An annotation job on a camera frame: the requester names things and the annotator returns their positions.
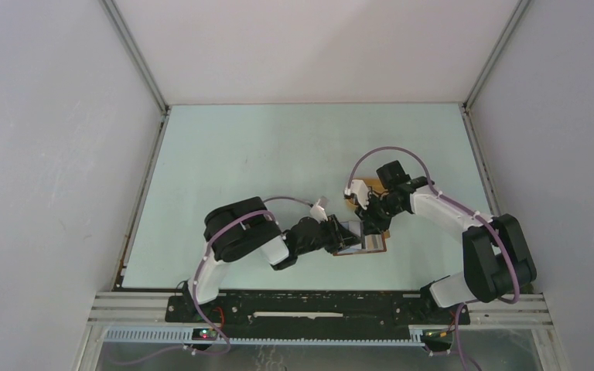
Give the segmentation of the grey card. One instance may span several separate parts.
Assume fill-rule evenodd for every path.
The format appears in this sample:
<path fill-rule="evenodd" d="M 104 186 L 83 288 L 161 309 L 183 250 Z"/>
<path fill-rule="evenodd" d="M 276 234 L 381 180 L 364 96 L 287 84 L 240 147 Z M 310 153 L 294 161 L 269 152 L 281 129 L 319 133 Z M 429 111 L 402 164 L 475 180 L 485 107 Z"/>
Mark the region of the grey card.
<path fill-rule="evenodd" d="M 366 235 L 364 237 L 363 249 L 367 254 L 385 252 L 386 246 L 381 234 Z"/>

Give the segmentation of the brown leather card holder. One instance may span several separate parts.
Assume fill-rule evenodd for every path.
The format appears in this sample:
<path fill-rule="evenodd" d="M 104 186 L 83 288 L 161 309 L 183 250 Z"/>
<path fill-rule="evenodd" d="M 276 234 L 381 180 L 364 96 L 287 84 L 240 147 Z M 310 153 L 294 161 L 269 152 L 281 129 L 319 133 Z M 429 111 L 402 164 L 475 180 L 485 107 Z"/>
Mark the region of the brown leather card holder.
<path fill-rule="evenodd" d="M 366 234 L 360 221 L 345 221 L 342 226 L 360 239 L 360 242 L 333 253 L 335 257 L 378 254 L 387 251 L 386 240 L 391 236 L 389 231 L 381 234 Z"/>

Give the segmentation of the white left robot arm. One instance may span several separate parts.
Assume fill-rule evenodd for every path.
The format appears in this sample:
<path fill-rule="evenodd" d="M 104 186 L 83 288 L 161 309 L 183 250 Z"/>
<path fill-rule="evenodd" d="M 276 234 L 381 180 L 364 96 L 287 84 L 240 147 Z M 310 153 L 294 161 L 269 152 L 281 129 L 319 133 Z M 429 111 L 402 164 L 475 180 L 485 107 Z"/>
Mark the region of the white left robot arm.
<path fill-rule="evenodd" d="M 348 230 L 336 216 L 327 215 L 319 205 L 315 216 L 305 216 L 282 230 L 259 196 L 216 208 L 207 214 L 204 223 L 204 255 L 188 281 L 190 296 L 183 306 L 195 322 L 204 322 L 213 314 L 213 300 L 229 265 L 256 250 L 273 270 L 281 271 L 304 254 L 317 250 L 337 254 L 362 243 L 358 234 Z"/>

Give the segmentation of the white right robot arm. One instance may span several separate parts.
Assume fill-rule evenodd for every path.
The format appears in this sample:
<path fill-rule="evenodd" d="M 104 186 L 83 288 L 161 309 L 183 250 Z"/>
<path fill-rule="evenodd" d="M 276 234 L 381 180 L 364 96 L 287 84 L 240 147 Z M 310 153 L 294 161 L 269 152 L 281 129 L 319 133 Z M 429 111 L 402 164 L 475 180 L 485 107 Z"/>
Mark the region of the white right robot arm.
<path fill-rule="evenodd" d="M 412 178 L 398 161 L 381 166 L 377 176 L 379 191 L 362 179 L 351 179 L 345 190 L 366 234 L 383 233 L 393 218 L 409 213 L 433 222 L 461 243 L 462 271 L 422 289 L 418 310 L 427 322 L 440 322 L 450 307 L 463 302 L 504 300 L 537 278 L 516 217 L 472 210 L 437 190 L 427 177 Z"/>

